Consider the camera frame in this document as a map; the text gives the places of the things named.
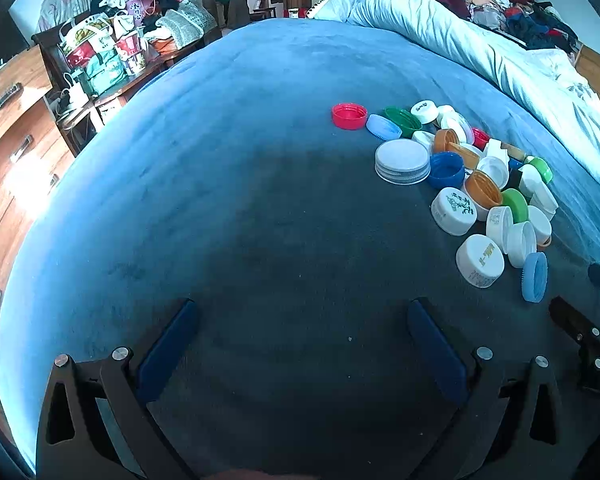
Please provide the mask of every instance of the blue blanket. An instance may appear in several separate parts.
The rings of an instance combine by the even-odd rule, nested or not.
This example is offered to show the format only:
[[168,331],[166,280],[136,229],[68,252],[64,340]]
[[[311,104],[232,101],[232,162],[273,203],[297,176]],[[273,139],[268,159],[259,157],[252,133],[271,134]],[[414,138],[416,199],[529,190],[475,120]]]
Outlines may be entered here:
[[[423,99],[545,158],[560,210],[549,286],[524,303],[507,264],[490,288],[455,265],[427,184],[374,171],[380,141],[330,110]],[[483,231],[476,224],[471,233]],[[405,478],[453,413],[406,330],[429,296],[476,346],[555,365],[582,451],[600,404],[574,387],[564,296],[600,327],[600,186],[535,118],[480,76],[394,32],[265,20],[157,77],[96,136],[14,263],[0,313],[0,397],[29,463],[55,356],[101,358],[177,297],[198,336],[151,410],[200,474],[229,467]]]

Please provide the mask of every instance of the wooden dresser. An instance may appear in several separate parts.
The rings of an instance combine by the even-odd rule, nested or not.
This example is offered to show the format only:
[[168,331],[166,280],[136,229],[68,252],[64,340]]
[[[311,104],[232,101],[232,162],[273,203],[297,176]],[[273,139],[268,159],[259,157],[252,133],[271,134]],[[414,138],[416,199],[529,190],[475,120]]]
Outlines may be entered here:
[[0,70],[0,97],[17,83],[0,108],[0,301],[27,231],[74,161],[44,99],[51,82],[38,46]]

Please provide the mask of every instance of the screw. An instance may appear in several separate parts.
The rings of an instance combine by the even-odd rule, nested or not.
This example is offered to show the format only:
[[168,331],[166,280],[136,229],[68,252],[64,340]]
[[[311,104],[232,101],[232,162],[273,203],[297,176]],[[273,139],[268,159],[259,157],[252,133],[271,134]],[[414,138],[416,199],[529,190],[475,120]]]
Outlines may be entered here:
[[475,353],[478,355],[478,357],[484,361],[488,361],[491,358],[493,358],[493,352],[491,351],[490,348],[487,348],[486,346],[481,346],[480,348],[478,348]]
[[67,354],[60,354],[58,357],[54,359],[54,363],[58,368],[62,368],[65,364],[69,362],[69,356]]
[[549,361],[546,357],[539,355],[538,357],[536,357],[536,364],[541,368],[547,368],[549,365]]
[[111,357],[113,357],[114,361],[122,361],[123,359],[126,359],[126,356],[128,356],[128,355],[129,355],[128,348],[121,346],[120,348],[116,348],[113,351],[113,353],[111,354]]

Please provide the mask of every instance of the white comforter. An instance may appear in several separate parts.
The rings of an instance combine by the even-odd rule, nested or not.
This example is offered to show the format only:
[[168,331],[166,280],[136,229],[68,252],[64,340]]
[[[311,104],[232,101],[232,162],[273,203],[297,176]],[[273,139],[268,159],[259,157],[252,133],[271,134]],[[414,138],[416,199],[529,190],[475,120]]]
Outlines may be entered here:
[[310,17],[392,30],[480,74],[532,113],[600,183],[600,111],[581,99],[586,80],[559,53],[530,54],[436,0],[326,0]]

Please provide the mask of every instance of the blue gripper pad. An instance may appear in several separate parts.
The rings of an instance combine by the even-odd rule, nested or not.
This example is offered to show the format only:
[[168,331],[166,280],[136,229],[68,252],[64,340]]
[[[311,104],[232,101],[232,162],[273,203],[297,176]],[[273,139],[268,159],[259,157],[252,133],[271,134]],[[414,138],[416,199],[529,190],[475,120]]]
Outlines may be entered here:
[[422,361],[446,400],[462,406],[469,396],[466,368],[418,300],[407,309],[407,324]]
[[138,367],[136,398],[146,404],[157,400],[198,329],[198,308],[185,301]]

